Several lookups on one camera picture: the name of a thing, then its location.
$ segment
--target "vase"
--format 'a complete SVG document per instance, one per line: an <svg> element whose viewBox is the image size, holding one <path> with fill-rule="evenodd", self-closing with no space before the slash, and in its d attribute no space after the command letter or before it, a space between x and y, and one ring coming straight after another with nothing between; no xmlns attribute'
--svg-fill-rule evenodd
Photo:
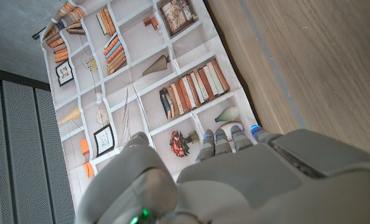
<svg viewBox="0 0 370 224"><path fill-rule="evenodd" d="M239 110L236 106L227 107L222 113L215 119L216 122L220 121L234 121L239 117Z"/></svg>

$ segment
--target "blue led light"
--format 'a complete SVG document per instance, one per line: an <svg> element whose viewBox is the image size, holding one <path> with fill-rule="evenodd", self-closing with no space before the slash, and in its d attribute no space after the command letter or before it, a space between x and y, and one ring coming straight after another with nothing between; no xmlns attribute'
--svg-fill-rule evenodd
<svg viewBox="0 0 370 224"><path fill-rule="evenodd" d="M250 130L254 129L254 128L259 128L260 126L259 125L253 125Z"/></svg>

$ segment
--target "orange box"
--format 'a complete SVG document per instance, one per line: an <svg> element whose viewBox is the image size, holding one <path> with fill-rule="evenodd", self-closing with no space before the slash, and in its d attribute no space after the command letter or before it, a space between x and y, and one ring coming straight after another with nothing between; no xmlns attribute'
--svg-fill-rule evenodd
<svg viewBox="0 0 370 224"><path fill-rule="evenodd" d="M90 148L88 147L87 139L80 141L81 151L83 152L83 156L90 153Z"/></svg>

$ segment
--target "picture frame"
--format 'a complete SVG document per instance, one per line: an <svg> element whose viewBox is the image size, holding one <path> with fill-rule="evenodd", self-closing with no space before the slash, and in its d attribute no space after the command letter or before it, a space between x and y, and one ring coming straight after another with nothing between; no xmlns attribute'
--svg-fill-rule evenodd
<svg viewBox="0 0 370 224"><path fill-rule="evenodd" d="M56 67L56 75L58 76L59 86L74 80L72 67L68 60Z"/></svg>
<svg viewBox="0 0 370 224"><path fill-rule="evenodd" d="M99 129L93 136L97 143L97 157L113 150L115 147L115 138L110 124Z"/></svg>

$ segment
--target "wooden floor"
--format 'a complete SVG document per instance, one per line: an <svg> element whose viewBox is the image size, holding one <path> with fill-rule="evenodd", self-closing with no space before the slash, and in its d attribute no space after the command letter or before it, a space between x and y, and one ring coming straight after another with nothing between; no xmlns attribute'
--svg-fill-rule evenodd
<svg viewBox="0 0 370 224"><path fill-rule="evenodd" d="M370 152L370 0L206 3L265 129Z"/></svg>

